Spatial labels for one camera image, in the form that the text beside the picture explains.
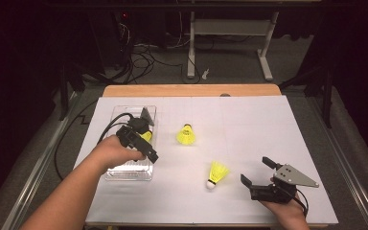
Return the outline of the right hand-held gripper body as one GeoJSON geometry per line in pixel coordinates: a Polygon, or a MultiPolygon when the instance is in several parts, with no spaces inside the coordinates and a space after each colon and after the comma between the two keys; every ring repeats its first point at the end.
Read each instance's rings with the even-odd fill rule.
{"type": "Polygon", "coordinates": [[[280,166],[273,174],[269,185],[251,185],[253,200],[287,204],[295,198],[298,186],[318,188],[319,184],[295,169],[290,164],[280,166]]]}

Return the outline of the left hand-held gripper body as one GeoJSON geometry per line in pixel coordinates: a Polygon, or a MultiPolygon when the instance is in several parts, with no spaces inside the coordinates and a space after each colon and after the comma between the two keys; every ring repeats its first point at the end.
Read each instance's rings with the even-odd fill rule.
{"type": "Polygon", "coordinates": [[[148,143],[141,137],[141,134],[148,130],[152,132],[153,137],[154,126],[154,116],[148,106],[129,107],[126,110],[126,119],[116,131],[116,136],[124,147],[140,151],[154,164],[158,160],[157,151],[151,142],[148,143]]]}

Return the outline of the clear plastic container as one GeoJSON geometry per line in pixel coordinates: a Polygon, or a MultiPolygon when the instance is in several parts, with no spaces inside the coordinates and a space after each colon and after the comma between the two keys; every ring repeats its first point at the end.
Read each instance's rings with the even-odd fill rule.
{"type": "MultiPolygon", "coordinates": [[[[154,121],[156,120],[156,107],[154,105],[118,105],[115,106],[111,115],[110,123],[107,125],[103,132],[103,137],[110,136],[112,134],[116,135],[116,131],[119,129],[123,121],[127,118],[126,110],[129,107],[143,107],[148,106],[150,112],[154,116],[154,121]]],[[[133,180],[133,181],[146,181],[152,179],[153,164],[146,157],[145,160],[138,161],[127,161],[125,164],[109,169],[105,174],[106,180],[112,181],[123,181],[123,180],[133,180]]]]}

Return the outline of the person's right hand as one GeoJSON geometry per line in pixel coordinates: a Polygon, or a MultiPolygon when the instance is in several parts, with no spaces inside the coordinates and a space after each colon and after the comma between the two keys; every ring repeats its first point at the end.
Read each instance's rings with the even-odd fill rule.
{"type": "Polygon", "coordinates": [[[262,201],[262,204],[276,217],[278,222],[281,224],[282,222],[293,220],[306,221],[303,208],[299,204],[299,201],[299,197],[296,196],[295,199],[291,200],[288,204],[279,204],[268,201],[262,201]]]}

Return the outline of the person's left hand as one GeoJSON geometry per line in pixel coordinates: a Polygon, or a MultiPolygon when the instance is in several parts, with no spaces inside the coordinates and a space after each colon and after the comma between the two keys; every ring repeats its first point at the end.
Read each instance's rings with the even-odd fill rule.
{"type": "Polygon", "coordinates": [[[103,139],[87,157],[88,161],[98,167],[102,173],[123,165],[127,161],[144,160],[145,158],[146,156],[140,151],[123,147],[116,135],[103,139]]]}

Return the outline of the black stand leg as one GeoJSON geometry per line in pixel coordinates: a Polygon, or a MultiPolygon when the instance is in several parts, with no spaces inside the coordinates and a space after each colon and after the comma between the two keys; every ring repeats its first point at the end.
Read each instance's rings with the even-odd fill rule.
{"type": "Polygon", "coordinates": [[[333,73],[331,69],[325,65],[317,65],[312,69],[297,74],[290,80],[286,80],[279,84],[281,90],[292,85],[305,85],[304,94],[307,97],[322,97],[322,119],[327,128],[331,128],[331,105],[332,105],[332,88],[333,73]]]}
{"type": "Polygon", "coordinates": [[[68,86],[75,92],[83,92],[85,84],[82,80],[80,67],[75,62],[63,62],[59,70],[60,117],[63,121],[69,110],[68,86]]]}

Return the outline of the dark computer tower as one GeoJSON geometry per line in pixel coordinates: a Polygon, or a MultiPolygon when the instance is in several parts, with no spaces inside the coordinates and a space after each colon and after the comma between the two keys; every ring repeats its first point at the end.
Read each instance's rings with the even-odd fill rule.
{"type": "Polygon", "coordinates": [[[117,14],[114,11],[92,12],[89,20],[103,67],[125,66],[130,50],[123,43],[117,14]]]}

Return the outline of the metal floor rail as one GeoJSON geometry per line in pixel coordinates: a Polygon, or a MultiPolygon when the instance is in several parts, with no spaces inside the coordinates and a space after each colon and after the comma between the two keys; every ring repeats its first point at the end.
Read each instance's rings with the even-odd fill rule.
{"type": "Polygon", "coordinates": [[[366,225],[368,226],[368,195],[357,177],[359,169],[355,169],[351,166],[343,148],[340,146],[336,136],[334,135],[334,131],[325,124],[322,118],[321,107],[317,100],[315,98],[308,98],[308,102],[312,107],[317,120],[320,122],[322,129],[325,131],[329,142],[331,143],[333,148],[333,158],[336,162],[336,165],[339,168],[347,187],[349,188],[351,196],[356,203],[356,207],[360,211],[363,219],[366,222],[366,225]]]}
{"type": "Polygon", "coordinates": [[[73,92],[68,101],[69,110],[65,113],[65,118],[59,122],[57,128],[50,141],[48,142],[45,150],[41,153],[37,159],[34,167],[22,189],[17,200],[12,206],[7,219],[5,220],[1,230],[17,230],[25,217],[27,210],[32,203],[35,193],[47,172],[52,158],[54,157],[55,148],[59,144],[59,139],[62,134],[65,133],[66,127],[70,124],[71,113],[75,109],[76,105],[81,100],[81,93],[73,92]]]}

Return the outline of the white metal desk frame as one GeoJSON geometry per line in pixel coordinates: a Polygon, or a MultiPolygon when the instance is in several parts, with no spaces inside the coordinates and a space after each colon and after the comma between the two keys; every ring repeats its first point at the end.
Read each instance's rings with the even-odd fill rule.
{"type": "Polygon", "coordinates": [[[279,13],[276,11],[270,19],[243,20],[243,19],[196,19],[194,12],[190,17],[190,40],[187,63],[187,77],[196,76],[195,38],[197,35],[247,35],[263,36],[264,46],[256,51],[261,64],[264,78],[273,81],[273,76],[266,59],[266,53],[273,36],[279,13]]]}

